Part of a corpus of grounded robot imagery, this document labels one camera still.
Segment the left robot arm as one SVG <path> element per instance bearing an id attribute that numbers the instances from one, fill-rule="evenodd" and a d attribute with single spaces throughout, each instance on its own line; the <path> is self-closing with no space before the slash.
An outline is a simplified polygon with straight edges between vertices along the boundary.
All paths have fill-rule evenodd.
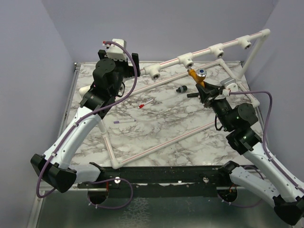
<path id="1" fill-rule="evenodd" d="M 93 82 L 85 92 L 73 120 L 57 141 L 42 155 L 34 154 L 30 163 L 39 181 L 45 181 L 61 193 L 73 184 L 90 182 L 98 188 L 104 184 L 101 167 L 94 163 L 70 167 L 72 158 L 91 130 L 100 124 L 110 109 L 119 102 L 123 80 L 140 76 L 139 55 L 125 51 L 99 50 L 99 61 L 92 73 Z"/>

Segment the orange water faucet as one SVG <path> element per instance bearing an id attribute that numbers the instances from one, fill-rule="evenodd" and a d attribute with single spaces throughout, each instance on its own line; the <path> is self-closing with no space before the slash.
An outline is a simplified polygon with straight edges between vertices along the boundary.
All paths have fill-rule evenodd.
<path id="1" fill-rule="evenodd" d="M 199 69 L 194 70 L 192 68 L 189 68 L 187 70 L 187 72 L 188 72 L 188 75 L 191 76 L 197 84 L 205 87 L 204 80 L 207 76 L 207 71 L 205 69 L 199 68 Z"/>

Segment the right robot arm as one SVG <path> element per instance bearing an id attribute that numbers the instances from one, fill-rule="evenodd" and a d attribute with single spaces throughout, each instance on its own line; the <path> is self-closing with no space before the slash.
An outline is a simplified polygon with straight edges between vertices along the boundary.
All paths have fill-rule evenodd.
<path id="1" fill-rule="evenodd" d="M 251 128 L 258 121 L 252 104 L 242 103 L 232 108 L 227 96 L 238 95 L 223 85 L 196 84 L 205 108 L 211 108 L 222 128 L 229 134 L 231 148 L 251 161 L 268 179 L 248 173 L 234 162 L 227 162 L 218 174 L 219 182 L 244 187 L 267 202 L 285 223 L 294 226 L 304 217 L 304 183 L 293 175 L 270 152 L 264 137 Z"/>

